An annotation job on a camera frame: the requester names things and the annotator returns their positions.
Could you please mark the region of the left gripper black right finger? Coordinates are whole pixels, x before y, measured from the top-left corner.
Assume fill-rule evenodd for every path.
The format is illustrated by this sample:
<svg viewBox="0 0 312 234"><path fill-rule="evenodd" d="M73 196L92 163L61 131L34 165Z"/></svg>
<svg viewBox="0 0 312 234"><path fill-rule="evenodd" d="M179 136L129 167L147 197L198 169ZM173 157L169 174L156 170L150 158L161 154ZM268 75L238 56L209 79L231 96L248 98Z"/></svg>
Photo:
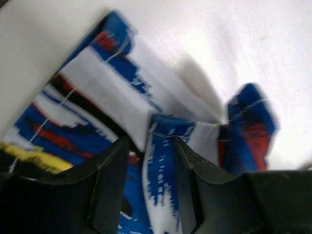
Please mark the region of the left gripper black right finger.
<svg viewBox="0 0 312 234"><path fill-rule="evenodd" d="M173 152L183 233L311 233L310 170L234 175L177 137Z"/></svg>

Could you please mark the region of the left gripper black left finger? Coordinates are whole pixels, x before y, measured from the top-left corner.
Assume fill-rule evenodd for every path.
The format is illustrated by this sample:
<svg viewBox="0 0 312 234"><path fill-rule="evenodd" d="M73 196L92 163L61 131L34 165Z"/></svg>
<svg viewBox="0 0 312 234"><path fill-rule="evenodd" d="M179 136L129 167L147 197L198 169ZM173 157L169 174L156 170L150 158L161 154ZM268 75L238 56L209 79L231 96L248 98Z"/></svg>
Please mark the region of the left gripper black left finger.
<svg viewBox="0 0 312 234"><path fill-rule="evenodd" d="M3 234L115 234L129 158L121 137L100 154L53 177L0 175Z"/></svg>

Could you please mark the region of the blue white red patterned trousers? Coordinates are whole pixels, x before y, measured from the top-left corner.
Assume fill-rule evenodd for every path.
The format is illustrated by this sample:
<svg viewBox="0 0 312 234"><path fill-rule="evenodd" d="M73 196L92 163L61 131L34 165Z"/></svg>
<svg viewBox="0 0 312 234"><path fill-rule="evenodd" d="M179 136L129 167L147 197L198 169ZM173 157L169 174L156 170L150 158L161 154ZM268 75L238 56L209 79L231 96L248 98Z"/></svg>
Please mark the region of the blue white red patterned trousers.
<svg viewBox="0 0 312 234"><path fill-rule="evenodd" d="M276 126L254 83L228 122L197 97L131 26L109 12L52 76L0 143L0 169L39 179L130 141L120 234L182 233L171 140L226 171L265 171Z"/></svg>

